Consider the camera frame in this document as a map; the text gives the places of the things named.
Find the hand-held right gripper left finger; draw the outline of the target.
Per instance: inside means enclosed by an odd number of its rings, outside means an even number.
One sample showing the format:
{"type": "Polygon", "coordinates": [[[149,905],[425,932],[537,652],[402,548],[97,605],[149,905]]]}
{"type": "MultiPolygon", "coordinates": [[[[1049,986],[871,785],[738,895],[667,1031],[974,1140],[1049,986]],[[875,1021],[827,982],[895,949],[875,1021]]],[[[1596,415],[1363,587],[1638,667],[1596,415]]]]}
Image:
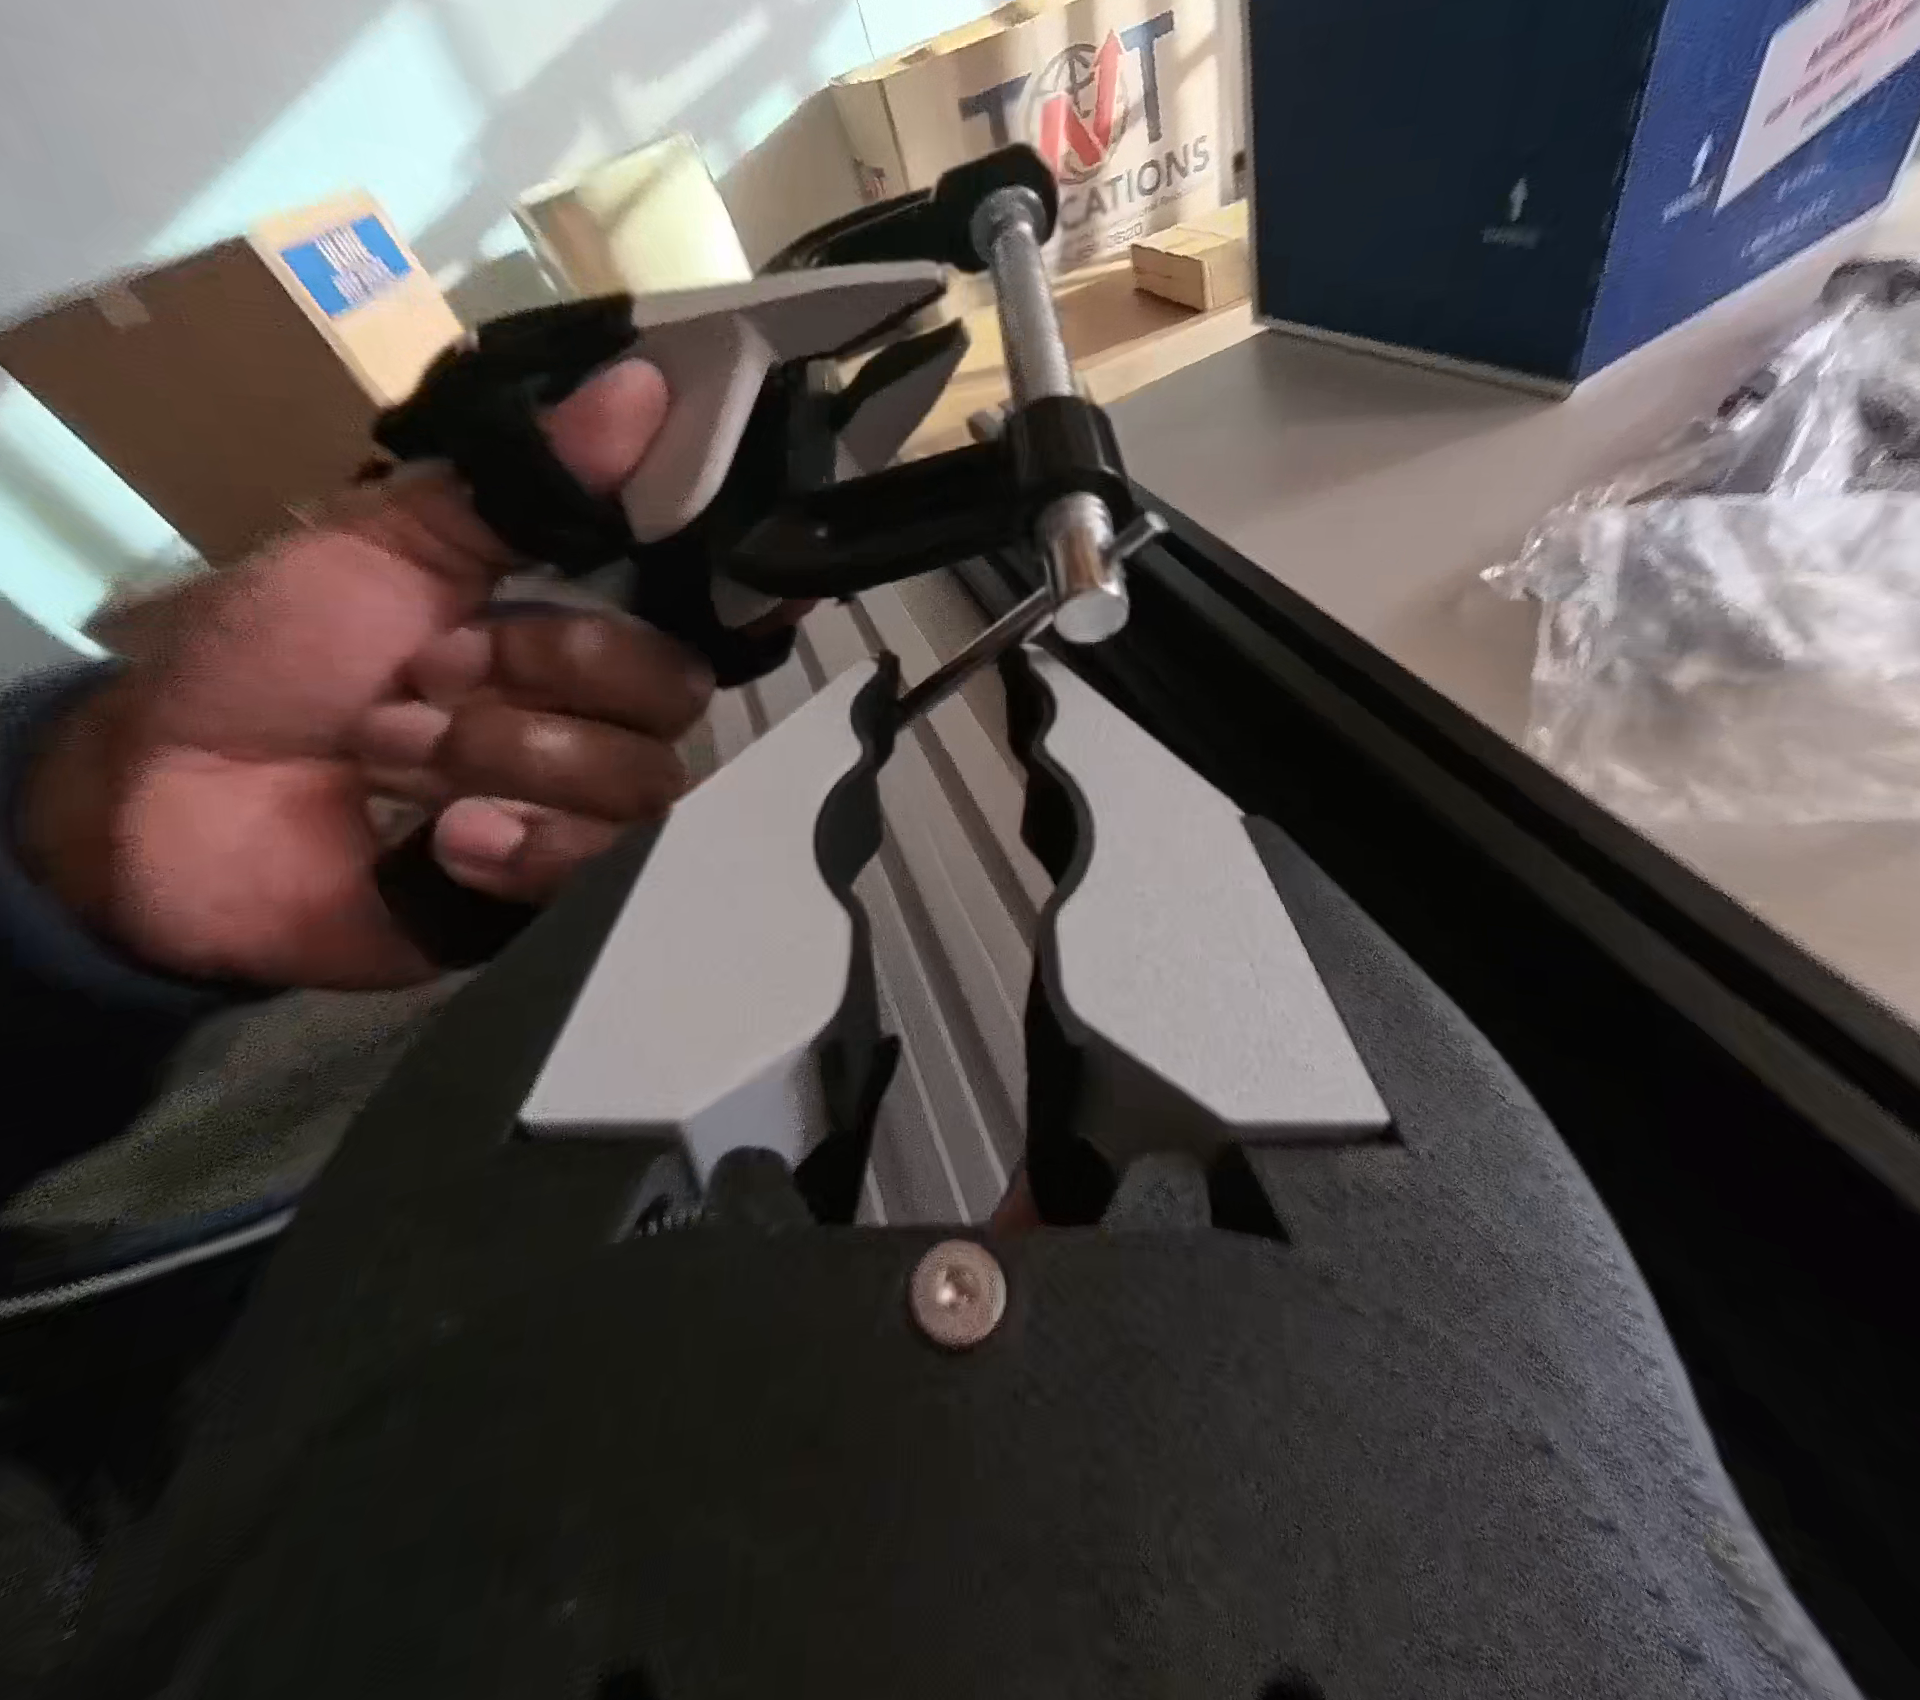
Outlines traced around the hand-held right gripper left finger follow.
{"type": "Polygon", "coordinates": [[[645,852],[517,1128],[648,1142],[710,1185],[775,1156],[853,1223],[900,1065],[856,882],[883,845],[900,663],[871,656],[688,794],[645,852]]]}

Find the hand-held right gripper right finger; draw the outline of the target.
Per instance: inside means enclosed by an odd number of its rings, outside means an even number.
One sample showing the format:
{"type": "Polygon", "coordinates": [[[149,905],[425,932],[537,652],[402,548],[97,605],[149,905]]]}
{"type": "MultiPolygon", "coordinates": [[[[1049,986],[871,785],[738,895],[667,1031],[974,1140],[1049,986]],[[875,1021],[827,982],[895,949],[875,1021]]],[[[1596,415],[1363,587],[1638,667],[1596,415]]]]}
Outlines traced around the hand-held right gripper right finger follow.
{"type": "Polygon", "coordinates": [[[1039,1215],[1101,1222],[1140,1160],[1209,1181],[1259,1148],[1390,1136],[1253,817],[1041,647],[1008,659],[1008,726],[1050,879],[1022,1021],[1039,1215]]]}

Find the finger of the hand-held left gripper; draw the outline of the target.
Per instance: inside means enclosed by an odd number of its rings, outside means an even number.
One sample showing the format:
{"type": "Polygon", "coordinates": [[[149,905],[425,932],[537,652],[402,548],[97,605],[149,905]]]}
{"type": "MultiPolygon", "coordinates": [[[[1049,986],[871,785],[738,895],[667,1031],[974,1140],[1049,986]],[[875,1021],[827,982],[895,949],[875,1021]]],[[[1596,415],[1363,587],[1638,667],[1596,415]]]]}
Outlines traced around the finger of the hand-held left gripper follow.
{"type": "Polygon", "coordinates": [[[678,536],[709,511],[776,368],[863,351],[946,289],[949,268],[919,259],[637,296],[630,354],[669,390],[667,418],[621,490],[637,543],[678,536]]]}
{"type": "Polygon", "coordinates": [[[946,393],[969,348],[965,319],[878,348],[845,390],[845,453],[851,461],[895,461],[946,393]]]}

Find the black C-clamp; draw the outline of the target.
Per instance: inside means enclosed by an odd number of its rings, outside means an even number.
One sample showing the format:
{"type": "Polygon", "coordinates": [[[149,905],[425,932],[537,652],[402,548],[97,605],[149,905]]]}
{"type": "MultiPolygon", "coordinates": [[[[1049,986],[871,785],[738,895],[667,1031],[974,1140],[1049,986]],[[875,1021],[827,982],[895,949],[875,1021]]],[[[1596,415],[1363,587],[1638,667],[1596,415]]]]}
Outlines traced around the black C-clamp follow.
{"type": "Polygon", "coordinates": [[[1042,631],[1096,645],[1130,620],[1129,561],[1165,517],[1132,488],[1107,411],[1085,398],[1057,310],[1045,247],[1060,194],[1027,144],[996,147],[937,184],[859,206],[791,239],[770,273],[880,262],[937,262],[985,276],[1013,396],[991,437],[905,461],[853,461],[846,390],[818,404],[818,468],[722,557],[735,583],[778,599],[853,599],[979,557],[1027,552],[1039,586],[961,656],[900,692],[895,721],[933,708],[1042,631]]]}

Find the pile of bagged black clamps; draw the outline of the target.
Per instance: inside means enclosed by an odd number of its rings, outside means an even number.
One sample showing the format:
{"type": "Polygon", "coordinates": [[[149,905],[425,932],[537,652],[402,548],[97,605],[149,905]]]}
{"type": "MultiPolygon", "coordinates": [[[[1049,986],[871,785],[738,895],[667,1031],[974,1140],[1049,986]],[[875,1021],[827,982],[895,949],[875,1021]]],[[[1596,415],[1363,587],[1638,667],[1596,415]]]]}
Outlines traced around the pile of bagged black clamps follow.
{"type": "Polygon", "coordinates": [[[1918,270],[1833,271],[1711,414],[1483,572],[1535,605],[1524,747],[1638,821],[1914,824],[1918,270]]]}

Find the grey desk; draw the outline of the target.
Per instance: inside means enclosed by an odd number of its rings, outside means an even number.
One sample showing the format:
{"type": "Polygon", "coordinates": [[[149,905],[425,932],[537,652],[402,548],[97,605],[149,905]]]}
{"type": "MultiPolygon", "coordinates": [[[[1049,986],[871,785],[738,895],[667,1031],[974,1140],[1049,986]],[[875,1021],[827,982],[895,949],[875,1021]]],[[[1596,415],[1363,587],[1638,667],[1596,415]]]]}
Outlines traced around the grey desk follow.
{"type": "Polygon", "coordinates": [[[1135,477],[1308,642],[1354,743],[1917,1215],[1917,821],[1651,821],[1524,752],[1532,613],[1483,572],[1737,387],[1847,232],[1557,400],[1238,322],[1137,349],[1135,477]]]}

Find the cream plastic wrap roll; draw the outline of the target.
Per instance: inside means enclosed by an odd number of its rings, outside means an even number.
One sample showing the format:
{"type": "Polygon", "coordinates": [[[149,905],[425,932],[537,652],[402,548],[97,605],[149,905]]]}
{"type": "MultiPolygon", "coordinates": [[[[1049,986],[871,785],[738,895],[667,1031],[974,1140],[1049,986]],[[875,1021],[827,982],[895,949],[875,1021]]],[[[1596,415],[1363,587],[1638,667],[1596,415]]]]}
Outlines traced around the cream plastic wrap roll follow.
{"type": "Polygon", "coordinates": [[[709,159],[687,132],[545,179],[515,200],[512,214],[565,296],[658,296],[755,276],[709,159]]]}

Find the grey aluminium extrusion beam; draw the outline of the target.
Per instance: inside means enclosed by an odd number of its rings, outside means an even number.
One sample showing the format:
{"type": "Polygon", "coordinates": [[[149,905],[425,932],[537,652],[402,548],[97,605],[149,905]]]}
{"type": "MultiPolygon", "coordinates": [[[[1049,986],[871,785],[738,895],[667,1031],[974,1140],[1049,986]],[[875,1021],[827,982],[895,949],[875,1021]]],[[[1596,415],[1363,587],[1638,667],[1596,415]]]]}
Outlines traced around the grey aluminium extrusion beam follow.
{"type": "MultiPolygon", "coordinates": [[[[683,739],[683,761],[710,775],[863,657],[889,652],[914,683],[991,618],[951,574],[817,607],[783,667],[717,695],[683,739]]],[[[856,895],[900,1059],[876,1115],[866,1223],[980,1225],[1022,1156],[1025,1015],[1052,892],[1022,842],[1025,800],[995,671],[916,720],[878,775],[883,837],[856,895]]]]}

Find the cardboard box with blue label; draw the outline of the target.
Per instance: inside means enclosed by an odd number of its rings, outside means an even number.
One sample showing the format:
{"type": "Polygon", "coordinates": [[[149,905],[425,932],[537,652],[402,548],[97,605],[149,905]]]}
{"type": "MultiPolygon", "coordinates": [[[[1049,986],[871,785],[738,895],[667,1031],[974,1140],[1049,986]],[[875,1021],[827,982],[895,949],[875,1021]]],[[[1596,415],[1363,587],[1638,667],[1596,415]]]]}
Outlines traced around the cardboard box with blue label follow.
{"type": "Polygon", "coordinates": [[[376,421],[464,334],[354,188],[14,319],[2,368],[224,563],[385,465],[376,421]]]}

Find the small cardboard box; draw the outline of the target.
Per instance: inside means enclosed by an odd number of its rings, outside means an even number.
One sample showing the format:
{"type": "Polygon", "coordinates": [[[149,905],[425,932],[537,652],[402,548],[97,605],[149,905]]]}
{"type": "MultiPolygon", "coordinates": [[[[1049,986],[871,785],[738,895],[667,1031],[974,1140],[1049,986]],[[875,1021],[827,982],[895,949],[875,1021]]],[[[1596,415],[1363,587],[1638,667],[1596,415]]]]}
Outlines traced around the small cardboard box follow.
{"type": "Polygon", "coordinates": [[[1251,301],[1254,259],[1251,206],[1235,200],[1197,219],[1150,232],[1130,245],[1132,286],[1184,314],[1217,314],[1251,301]]]}

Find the printed cardboard moving box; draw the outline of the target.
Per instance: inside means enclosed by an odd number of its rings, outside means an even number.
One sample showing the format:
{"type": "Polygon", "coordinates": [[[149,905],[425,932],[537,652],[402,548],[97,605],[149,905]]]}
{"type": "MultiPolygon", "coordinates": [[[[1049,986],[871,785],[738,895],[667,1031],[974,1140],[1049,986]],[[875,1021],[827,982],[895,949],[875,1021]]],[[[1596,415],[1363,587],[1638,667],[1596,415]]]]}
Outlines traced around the printed cardboard moving box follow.
{"type": "Polygon", "coordinates": [[[1083,271],[1228,200],[1219,0],[1013,0],[828,83],[866,200],[1032,147],[1060,195],[1049,239],[1083,271]]]}

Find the dark blue cardboard box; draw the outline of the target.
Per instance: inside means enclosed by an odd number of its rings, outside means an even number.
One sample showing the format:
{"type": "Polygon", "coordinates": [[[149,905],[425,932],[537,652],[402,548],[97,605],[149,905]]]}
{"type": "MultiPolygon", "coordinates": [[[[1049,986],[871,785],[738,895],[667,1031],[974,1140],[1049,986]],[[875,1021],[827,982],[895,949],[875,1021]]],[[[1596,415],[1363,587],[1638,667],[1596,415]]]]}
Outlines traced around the dark blue cardboard box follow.
{"type": "Polygon", "coordinates": [[[1875,216],[1918,0],[1244,0],[1260,317],[1572,390],[1875,216]]]}

